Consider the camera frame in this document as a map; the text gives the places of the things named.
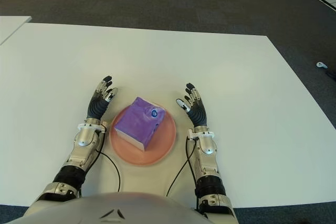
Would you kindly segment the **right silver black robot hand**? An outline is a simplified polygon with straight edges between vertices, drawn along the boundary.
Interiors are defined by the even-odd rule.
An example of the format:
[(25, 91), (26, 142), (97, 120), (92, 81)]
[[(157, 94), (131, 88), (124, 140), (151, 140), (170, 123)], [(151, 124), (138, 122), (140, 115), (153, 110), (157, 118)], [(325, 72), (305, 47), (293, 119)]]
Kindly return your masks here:
[(194, 127), (207, 126), (206, 110), (200, 93), (191, 83), (186, 84), (185, 91), (187, 95), (184, 96), (184, 99), (188, 104), (182, 99), (176, 99), (176, 103), (185, 111)]

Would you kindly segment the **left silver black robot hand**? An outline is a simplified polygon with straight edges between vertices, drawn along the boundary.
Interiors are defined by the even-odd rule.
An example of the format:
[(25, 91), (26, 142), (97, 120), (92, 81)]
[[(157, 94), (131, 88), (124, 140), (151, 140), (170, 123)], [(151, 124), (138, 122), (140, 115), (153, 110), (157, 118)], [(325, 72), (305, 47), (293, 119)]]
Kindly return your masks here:
[(98, 83), (87, 109), (87, 118), (101, 120), (108, 105), (116, 96), (118, 88), (110, 88), (112, 77), (106, 76)]

